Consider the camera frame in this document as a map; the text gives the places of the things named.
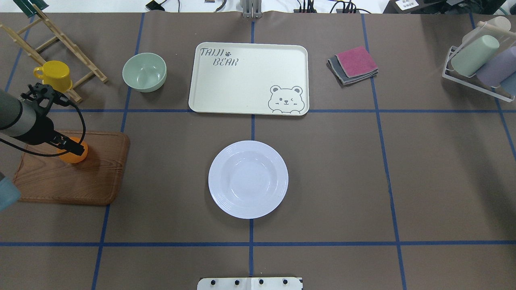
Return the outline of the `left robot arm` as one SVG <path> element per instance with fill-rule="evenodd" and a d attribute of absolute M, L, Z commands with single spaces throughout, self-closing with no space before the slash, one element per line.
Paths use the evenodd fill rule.
<path fill-rule="evenodd" d="M 27 154 L 40 157 L 58 157 L 67 153 L 81 156 L 85 153 L 85 121 L 79 107 L 63 93 L 54 90 L 51 85 L 37 83 L 28 85 L 28 92 L 19 98 L 1 90 L 0 131 L 2 134 L 22 141 L 27 145 L 43 143 L 61 150 L 61 153 L 43 154 L 19 147 L 7 140 L 1 142 Z M 54 129 L 53 121 L 47 116 L 54 104 L 62 107 L 72 106 L 79 114 L 82 134 L 79 141 L 74 141 Z"/>

